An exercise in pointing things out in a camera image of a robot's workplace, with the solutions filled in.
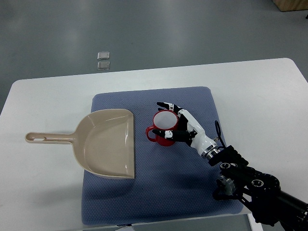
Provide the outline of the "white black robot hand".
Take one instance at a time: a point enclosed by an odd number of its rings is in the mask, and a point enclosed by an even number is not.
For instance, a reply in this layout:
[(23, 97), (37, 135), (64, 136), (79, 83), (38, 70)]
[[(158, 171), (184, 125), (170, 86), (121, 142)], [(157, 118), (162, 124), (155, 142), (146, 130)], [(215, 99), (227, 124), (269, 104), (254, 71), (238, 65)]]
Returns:
[(160, 106), (159, 111), (171, 110), (179, 119), (177, 130), (171, 131), (173, 141), (186, 143), (196, 149), (202, 158), (211, 159), (219, 152), (217, 143), (206, 135), (204, 128), (189, 111), (173, 103), (158, 102), (157, 105)]

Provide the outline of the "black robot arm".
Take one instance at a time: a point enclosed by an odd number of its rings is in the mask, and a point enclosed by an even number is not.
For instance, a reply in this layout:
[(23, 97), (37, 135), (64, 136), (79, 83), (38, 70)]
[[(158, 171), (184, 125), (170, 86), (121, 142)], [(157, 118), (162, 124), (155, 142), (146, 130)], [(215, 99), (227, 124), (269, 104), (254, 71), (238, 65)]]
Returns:
[(275, 176), (250, 167), (231, 145), (222, 144), (207, 158), (212, 167), (218, 165), (220, 169), (212, 193), (215, 200), (240, 201), (257, 223), (280, 223), (286, 231), (308, 229), (307, 203), (283, 192)]

